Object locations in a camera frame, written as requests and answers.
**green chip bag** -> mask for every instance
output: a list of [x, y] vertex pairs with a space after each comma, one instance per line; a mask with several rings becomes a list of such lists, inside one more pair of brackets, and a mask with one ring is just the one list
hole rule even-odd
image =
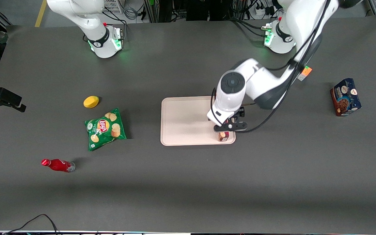
[[106, 113], [100, 119], [86, 120], [85, 125], [89, 136], [89, 151], [94, 151], [116, 139], [127, 139], [118, 108]]

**blue box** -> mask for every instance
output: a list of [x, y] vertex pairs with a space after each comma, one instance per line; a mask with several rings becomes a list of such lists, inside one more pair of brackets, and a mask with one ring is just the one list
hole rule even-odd
[[362, 108], [352, 78], [343, 79], [330, 90], [336, 116], [344, 117]]

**tray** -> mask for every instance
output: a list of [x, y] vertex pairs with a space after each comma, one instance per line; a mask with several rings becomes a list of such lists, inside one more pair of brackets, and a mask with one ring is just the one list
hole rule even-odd
[[164, 146], [232, 144], [236, 134], [231, 131], [227, 141], [218, 141], [214, 123], [207, 118], [210, 96], [165, 98], [162, 101], [161, 143]]

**red bottle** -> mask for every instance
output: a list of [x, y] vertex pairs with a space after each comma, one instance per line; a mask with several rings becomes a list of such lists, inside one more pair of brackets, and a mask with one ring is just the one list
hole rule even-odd
[[75, 170], [75, 164], [73, 162], [66, 162], [60, 159], [43, 159], [41, 164], [50, 167], [54, 171], [72, 172]]

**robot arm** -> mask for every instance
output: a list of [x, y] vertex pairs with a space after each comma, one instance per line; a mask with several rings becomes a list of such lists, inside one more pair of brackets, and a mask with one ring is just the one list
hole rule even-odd
[[103, 0], [47, 0], [47, 4], [52, 11], [78, 25], [98, 57], [109, 58], [121, 50], [121, 30], [104, 25], [96, 15], [103, 11]]
[[[302, 71], [321, 43], [321, 31], [327, 20], [339, 8], [340, 4], [350, 4], [351, 0], [289, 0], [288, 9], [280, 24], [288, 28], [299, 51], [291, 59], [289, 66], [281, 77], [276, 77], [258, 61], [248, 59], [234, 70], [223, 74], [218, 83], [215, 102], [207, 113], [208, 119], [216, 125], [215, 131], [241, 131], [247, 125], [224, 125], [240, 109], [244, 95], [248, 95], [263, 109], [275, 109], [285, 96], [288, 87], [295, 80], [295, 72]], [[353, 6], [361, 2], [353, 0]], [[310, 45], [309, 38], [320, 23], [315, 40]], [[274, 46], [284, 47], [278, 42]]]

